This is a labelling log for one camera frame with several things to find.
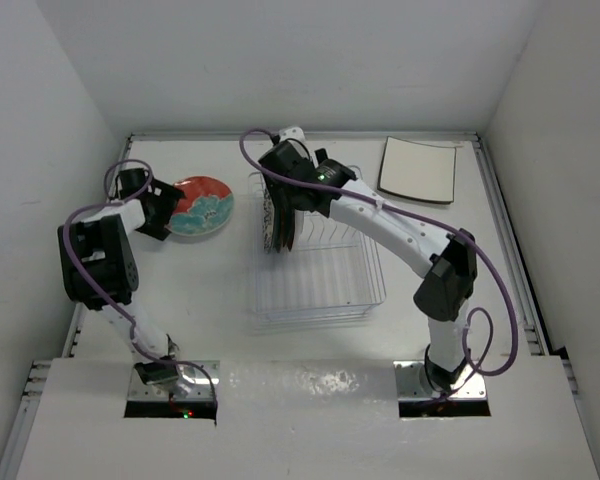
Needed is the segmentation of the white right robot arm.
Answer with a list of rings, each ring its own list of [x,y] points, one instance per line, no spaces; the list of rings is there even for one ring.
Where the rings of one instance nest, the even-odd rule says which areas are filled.
[[[449,393],[467,365],[462,330],[477,277],[476,255],[467,244],[471,234],[451,234],[391,212],[391,203],[350,167],[325,150],[317,156],[313,162],[296,143],[284,140],[259,159],[278,223],[275,233],[289,243],[295,213],[318,213],[358,230],[404,261],[422,280],[414,303],[429,322],[425,372],[432,388]]]

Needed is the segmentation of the square grey plate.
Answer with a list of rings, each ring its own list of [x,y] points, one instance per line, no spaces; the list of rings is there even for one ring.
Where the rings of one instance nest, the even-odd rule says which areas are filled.
[[[386,139],[377,189],[399,198],[449,205],[455,200],[457,149]]]

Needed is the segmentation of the red floral round plate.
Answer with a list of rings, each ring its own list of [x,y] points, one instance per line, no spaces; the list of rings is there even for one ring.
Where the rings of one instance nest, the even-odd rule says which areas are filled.
[[[190,176],[172,184],[184,194],[167,225],[171,234],[187,238],[209,237],[226,226],[234,208],[230,187],[210,176]]]

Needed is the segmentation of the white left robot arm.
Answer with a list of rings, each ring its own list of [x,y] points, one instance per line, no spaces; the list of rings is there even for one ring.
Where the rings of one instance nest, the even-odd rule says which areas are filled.
[[[184,193],[157,180],[145,162],[119,170],[113,188],[106,203],[79,209],[57,228],[64,289],[112,325],[143,384],[165,389],[180,377],[177,346],[134,299],[139,273],[129,235],[165,240]]]

